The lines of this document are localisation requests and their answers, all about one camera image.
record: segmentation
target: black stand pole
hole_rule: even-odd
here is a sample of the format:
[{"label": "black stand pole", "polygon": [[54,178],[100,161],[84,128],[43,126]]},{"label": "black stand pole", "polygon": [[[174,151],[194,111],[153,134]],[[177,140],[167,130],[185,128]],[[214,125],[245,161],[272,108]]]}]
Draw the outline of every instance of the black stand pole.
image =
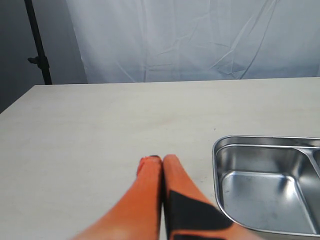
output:
[{"label": "black stand pole", "polygon": [[28,14],[28,18],[29,18],[29,22],[30,22],[36,51],[38,53],[38,56],[36,56],[36,57],[29,57],[28,61],[31,64],[37,64],[38,68],[40,68],[42,71],[44,83],[46,85],[51,85],[52,80],[51,80],[51,75],[50,75],[50,71],[49,71],[50,66],[49,66],[48,59],[45,55],[44,47],[42,45],[39,27],[38,27],[38,23],[37,23],[37,19],[36,19],[36,14],[35,14],[35,9],[32,4],[32,0],[24,0],[24,3],[25,3],[26,12]]}]

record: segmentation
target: white backdrop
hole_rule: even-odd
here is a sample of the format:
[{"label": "white backdrop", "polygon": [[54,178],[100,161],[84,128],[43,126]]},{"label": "white backdrop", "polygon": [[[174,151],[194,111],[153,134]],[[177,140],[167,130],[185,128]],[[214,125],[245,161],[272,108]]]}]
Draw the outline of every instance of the white backdrop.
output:
[{"label": "white backdrop", "polygon": [[66,0],[89,83],[320,76],[319,0]]}]

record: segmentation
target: table surface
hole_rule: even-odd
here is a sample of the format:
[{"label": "table surface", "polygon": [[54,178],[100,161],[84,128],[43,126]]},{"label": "table surface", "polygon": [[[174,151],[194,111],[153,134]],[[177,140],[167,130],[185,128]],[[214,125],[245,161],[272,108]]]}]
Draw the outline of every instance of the table surface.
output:
[{"label": "table surface", "polygon": [[72,237],[147,155],[177,154],[214,202],[214,142],[320,137],[319,90],[320,78],[35,86],[0,114],[0,239]]}]

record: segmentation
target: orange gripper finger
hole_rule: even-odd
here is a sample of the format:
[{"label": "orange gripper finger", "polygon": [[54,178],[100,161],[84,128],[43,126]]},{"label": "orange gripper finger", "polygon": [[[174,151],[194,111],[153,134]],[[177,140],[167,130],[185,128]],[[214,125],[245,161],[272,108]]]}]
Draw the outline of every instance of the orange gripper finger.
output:
[{"label": "orange gripper finger", "polygon": [[163,159],[168,240],[260,240],[218,211],[190,179],[175,155]]},{"label": "orange gripper finger", "polygon": [[157,240],[161,218],[162,160],[140,160],[133,185],[100,220],[74,240]]}]

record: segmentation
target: metal tray compartment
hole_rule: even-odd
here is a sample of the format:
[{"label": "metal tray compartment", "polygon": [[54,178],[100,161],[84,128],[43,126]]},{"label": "metal tray compartment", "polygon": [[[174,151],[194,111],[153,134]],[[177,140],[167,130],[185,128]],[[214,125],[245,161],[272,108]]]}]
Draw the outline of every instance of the metal tray compartment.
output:
[{"label": "metal tray compartment", "polygon": [[260,233],[320,238],[319,146],[316,138],[218,140],[212,155],[219,207],[233,221]]}]

